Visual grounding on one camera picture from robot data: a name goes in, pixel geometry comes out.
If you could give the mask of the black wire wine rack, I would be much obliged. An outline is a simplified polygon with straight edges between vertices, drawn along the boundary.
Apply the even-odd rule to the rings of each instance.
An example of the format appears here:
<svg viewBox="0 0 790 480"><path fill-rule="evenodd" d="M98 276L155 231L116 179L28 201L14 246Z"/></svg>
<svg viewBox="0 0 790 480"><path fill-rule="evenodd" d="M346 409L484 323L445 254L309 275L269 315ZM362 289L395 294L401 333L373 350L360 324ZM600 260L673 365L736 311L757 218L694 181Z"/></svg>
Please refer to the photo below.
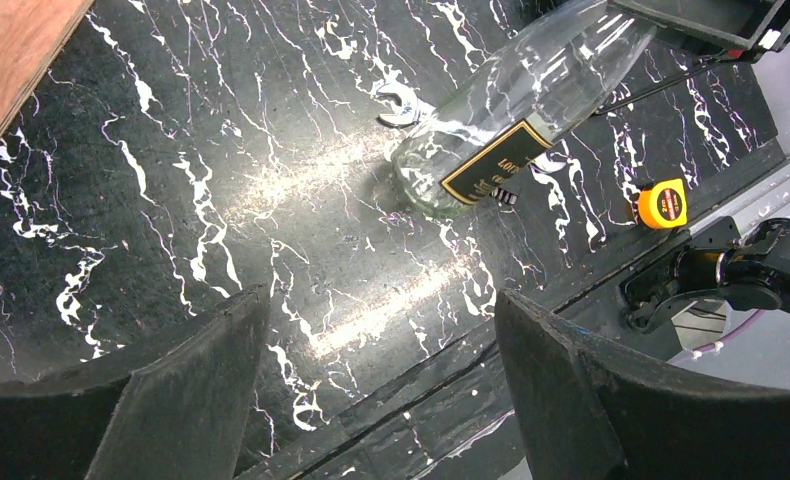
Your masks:
<svg viewBox="0 0 790 480"><path fill-rule="evenodd" d="M658 83L654 83L643 90L630 95L627 98L624 98L620 101L614 102L609 105L603 105L595 110L592 115L593 116L604 116L608 113L614 112L621 108L627 107L632 103L637 101L644 100L652 95L655 95L659 92L667 90L673 86L676 86L679 83L682 83L698 74L701 74L709 69L713 68L724 62L723 58L705 58L695 64L693 67L689 68L688 70L684 71L683 73L673 75L668 77L666 80L663 80Z"/></svg>

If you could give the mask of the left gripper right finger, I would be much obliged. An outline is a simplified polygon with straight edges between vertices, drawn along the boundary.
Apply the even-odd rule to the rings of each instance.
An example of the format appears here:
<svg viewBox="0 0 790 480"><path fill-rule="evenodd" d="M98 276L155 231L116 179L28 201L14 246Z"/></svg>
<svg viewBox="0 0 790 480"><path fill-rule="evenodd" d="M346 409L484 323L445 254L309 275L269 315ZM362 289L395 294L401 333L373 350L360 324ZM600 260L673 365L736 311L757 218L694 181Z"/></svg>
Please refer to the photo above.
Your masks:
<svg viewBox="0 0 790 480"><path fill-rule="evenodd" d="M790 479L790 391L670 365L513 291L497 345L536 479Z"/></svg>

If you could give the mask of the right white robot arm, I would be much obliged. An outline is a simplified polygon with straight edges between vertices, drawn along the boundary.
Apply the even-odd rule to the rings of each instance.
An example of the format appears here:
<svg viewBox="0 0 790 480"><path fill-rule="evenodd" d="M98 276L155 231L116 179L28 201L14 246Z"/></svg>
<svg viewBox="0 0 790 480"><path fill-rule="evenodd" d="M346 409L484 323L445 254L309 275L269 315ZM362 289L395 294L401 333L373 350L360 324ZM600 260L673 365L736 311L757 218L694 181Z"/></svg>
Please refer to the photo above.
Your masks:
<svg viewBox="0 0 790 480"><path fill-rule="evenodd" d="M697 56L679 76L608 107L624 107L714 67L754 63L790 44L790 1L616 1L614 7L655 24L661 38ZM722 300L737 311L790 314L790 220L763 221L740 241L730 217L718 219L620 287L628 326L651 333L701 300Z"/></svg>

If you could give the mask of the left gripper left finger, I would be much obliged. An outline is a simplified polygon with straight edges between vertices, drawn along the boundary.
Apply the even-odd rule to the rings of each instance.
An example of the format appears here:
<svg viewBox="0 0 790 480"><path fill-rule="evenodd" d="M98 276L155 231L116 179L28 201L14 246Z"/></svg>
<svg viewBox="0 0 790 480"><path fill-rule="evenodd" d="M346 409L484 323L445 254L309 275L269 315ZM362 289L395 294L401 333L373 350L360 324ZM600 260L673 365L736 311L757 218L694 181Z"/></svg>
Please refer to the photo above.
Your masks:
<svg viewBox="0 0 790 480"><path fill-rule="evenodd" d="M33 383L0 383L0 479L230 479L268 333L254 285Z"/></svg>

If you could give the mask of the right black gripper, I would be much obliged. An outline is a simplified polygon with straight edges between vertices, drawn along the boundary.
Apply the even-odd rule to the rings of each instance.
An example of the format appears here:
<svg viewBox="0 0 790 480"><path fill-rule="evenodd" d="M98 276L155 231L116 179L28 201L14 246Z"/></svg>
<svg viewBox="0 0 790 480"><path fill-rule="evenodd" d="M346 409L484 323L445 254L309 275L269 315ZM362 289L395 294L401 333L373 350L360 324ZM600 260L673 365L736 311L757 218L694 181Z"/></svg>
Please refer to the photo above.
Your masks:
<svg viewBox="0 0 790 480"><path fill-rule="evenodd" d="M611 0L656 26L655 38L698 56L756 62L790 44L790 0Z"/></svg>

